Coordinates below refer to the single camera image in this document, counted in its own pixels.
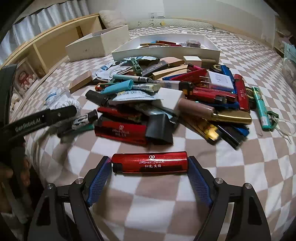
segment checkered bedsheet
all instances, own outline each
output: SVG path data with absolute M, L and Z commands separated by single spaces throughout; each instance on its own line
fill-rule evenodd
M 242 75 L 246 86 L 259 86 L 268 110 L 296 123 L 295 94 L 283 79 L 282 59 L 274 51 L 234 34 L 211 29 L 165 27 L 130 31 L 131 37 L 155 33 L 206 35 L 221 49 L 220 64 L 227 65 L 233 74 Z M 63 63 L 31 96 L 17 119 L 40 110 L 52 87 L 69 86 L 78 75 L 97 70 L 111 59 L 109 55 Z M 82 113 L 97 107 L 84 96 L 89 89 L 94 87 L 84 87 L 73 94 L 82 106 Z M 287 140 L 277 130 L 263 132 L 254 111 L 251 116 L 250 134 L 237 151 L 225 141 L 211 146 L 180 125 L 174 133 L 173 146 L 147 148 L 98 138 L 93 131 L 79 135 L 71 144 L 60 144 L 59 138 L 50 136 L 49 129 L 44 128 L 25 137 L 26 153 L 44 185 L 59 186 L 84 177 L 104 155 L 187 151 L 214 177 L 233 185 L 251 183 L 267 216 L 272 240 L 279 240 L 296 215 L 296 135 Z M 291 125 L 282 122 L 279 126 L 289 130 Z M 231 208 L 229 204 L 219 240 L 226 237 Z M 71 213 L 69 205 L 66 210 Z M 91 211 L 107 240 L 173 241 L 193 240 L 208 208 L 195 196 L 185 174 L 153 177 L 112 174 Z

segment pile of objects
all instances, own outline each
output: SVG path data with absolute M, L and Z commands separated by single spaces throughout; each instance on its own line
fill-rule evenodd
M 250 108 L 263 101 L 242 76 L 196 56 L 131 57 L 102 66 L 95 75 L 89 83 L 95 91 L 85 96 L 99 107 L 61 126 L 59 137 L 94 129 L 99 137 L 134 145 L 171 145 L 183 123 L 212 145 L 224 139 L 237 149 L 249 134 Z M 267 124 L 268 116 L 263 120 Z

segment white fluffy pillow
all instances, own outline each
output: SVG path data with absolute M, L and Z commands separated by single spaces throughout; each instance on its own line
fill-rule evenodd
M 121 16 L 120 12 L 101 10 L 99 14 L 106 28 L 126 25 L 126 20 Z

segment gray curtain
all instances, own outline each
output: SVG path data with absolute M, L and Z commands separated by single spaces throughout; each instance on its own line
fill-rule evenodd
M 0 64 L 21 44 L 65 21 L 89 15 L 86 0 L 69 0 L 44 8 L 14 24 L 0 44 Z

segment turquoise lighter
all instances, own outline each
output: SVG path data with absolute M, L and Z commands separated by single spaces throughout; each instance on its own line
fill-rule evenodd
M 257 105 L 257 113 L 260 118 L 261 127 L 264 131 L 273 131 L 277 125 L 277 122 L 273 119 L 269 119 L 270 116 L 274 116 L 275 118 L 279 118 L 277 113 L 272 111 L 267 111 L 264 101 L 262 99 L 262 93 L 258 87 L 252 87 L 254 98 L 256 100 Z

